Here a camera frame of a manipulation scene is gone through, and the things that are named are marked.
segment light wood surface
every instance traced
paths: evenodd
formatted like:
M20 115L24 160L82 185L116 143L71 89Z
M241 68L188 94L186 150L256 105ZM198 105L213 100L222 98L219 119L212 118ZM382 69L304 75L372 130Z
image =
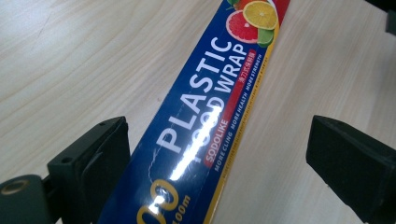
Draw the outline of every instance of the light wood surface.
M133 150L216 1L5 1L0 182L126 116ZM313 115L396 148L396 36L362 0L291 0L214 223L361 223L306 164Z

